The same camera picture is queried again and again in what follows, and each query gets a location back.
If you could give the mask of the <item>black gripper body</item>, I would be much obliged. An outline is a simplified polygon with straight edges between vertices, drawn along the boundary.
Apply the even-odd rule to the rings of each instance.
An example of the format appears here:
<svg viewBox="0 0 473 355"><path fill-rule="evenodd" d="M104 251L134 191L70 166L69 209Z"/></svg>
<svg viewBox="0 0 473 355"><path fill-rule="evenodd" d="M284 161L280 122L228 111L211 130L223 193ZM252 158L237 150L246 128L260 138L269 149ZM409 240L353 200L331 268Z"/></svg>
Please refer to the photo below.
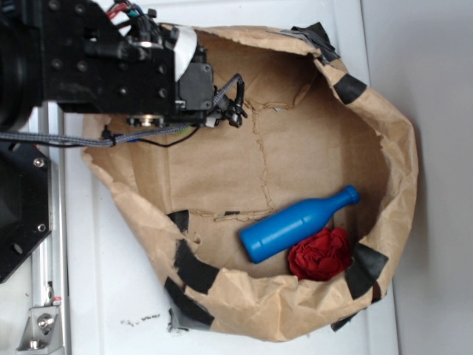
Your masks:
<svg viewBox="0 0 473 355"><path fill-rule="evenodd" d="M131 19L127 35L93 1L40 1L42 99L65 112L200 124L213 70L194 29Z"/></svg>

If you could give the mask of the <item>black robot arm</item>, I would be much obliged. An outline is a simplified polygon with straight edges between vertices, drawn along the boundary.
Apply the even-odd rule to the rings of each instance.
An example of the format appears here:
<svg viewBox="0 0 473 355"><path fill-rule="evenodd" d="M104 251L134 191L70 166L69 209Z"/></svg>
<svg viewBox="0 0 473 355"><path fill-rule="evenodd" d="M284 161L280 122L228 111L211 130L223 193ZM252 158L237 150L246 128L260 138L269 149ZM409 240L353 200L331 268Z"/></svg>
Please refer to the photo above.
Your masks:
<svg viewBox="0 0 473 355"><path fill-rule="evenodd" d="M127 115L132 123L201 124L214 79L190 27L161 24L132 1L1 3L1 129L32 110Z"/></svg>

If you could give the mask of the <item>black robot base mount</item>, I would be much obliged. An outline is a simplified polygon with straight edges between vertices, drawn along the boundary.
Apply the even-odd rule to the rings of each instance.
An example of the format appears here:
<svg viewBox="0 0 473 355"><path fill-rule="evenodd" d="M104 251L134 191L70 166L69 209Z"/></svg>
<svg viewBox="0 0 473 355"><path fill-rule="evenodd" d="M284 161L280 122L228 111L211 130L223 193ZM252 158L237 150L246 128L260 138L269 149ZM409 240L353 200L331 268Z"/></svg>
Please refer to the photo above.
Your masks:
<svg viewBox="0 0 473 355"><path fill-rule="evenodd" d="M1 282L50 233L50 159L33 145L1 143Z"/></svg>

